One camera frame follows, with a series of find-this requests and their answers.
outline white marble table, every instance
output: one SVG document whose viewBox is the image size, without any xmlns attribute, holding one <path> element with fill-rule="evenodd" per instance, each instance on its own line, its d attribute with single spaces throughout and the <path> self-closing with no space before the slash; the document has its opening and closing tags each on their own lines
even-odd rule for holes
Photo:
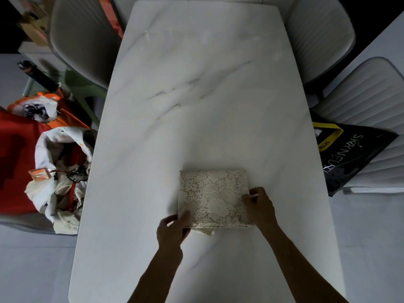
<svg viewBox="0 0 404 303">
<path fill-rule="evenodd" d="M 313 127 L 277 8 L 139 1 L 115 65 L 79 230 L 71 303 L 126 303 L 177 210 L 179 170 L 242 168 L 345 295 Z M 191 233 L 167 302 L 293 302 L 256 227 Z"/>
</svg>

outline hand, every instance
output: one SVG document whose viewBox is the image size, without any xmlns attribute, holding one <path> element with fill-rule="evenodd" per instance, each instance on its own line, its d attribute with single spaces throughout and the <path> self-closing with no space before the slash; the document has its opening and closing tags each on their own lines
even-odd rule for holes
<svg viewBox="0 0 404 303">
<path fill-rule="evenodd" d="M 258 196 L 252 199 L 249 195 L 242 196 L 250 219 L 262 233 L 273 231 L 278 226 L 278 222 L 276 221 L 275 208 L 272 205 L 272 201 L 268 198 L 265 189 L 262 187 L 250 189 L 250 195 L 254 194 L 258 194 Z"/>
<path fill-rule="evenodd" d="M 164 252 L 181 251 L 180 245 L 188 236 L 191 229 L 189 228 L 189 212 L 178 219 L 178 215 L 171 215 L 160 221 L 157 228 L 157 241 L 159 250 Z"/>
</svg>

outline cream lace tablecloth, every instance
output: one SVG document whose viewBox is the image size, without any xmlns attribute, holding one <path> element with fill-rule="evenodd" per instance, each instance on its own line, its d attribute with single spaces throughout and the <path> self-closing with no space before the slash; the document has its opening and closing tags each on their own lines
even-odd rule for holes
<svg viewBox="0 0 404 303">
<path fill-rule="evenodd" d="M 248 193 L 245 171 L 181 171 L 179 214 L 189 210 L 194 229 L 247 227 L 251 223 L 241 196 Z"/>
</svg>

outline floral lace pattern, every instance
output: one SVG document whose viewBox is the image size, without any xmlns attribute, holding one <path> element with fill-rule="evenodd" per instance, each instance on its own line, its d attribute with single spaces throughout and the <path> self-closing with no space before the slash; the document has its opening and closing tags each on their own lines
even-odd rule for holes
<svg viewBox="0 0 404 303">
<path fill-rule="evenodd" d="M 181 171 L 179 214 L 191 212 L 192 228 L 247 227 L 241 196 L 248 193 L 245 171 Z"/>
</svg>

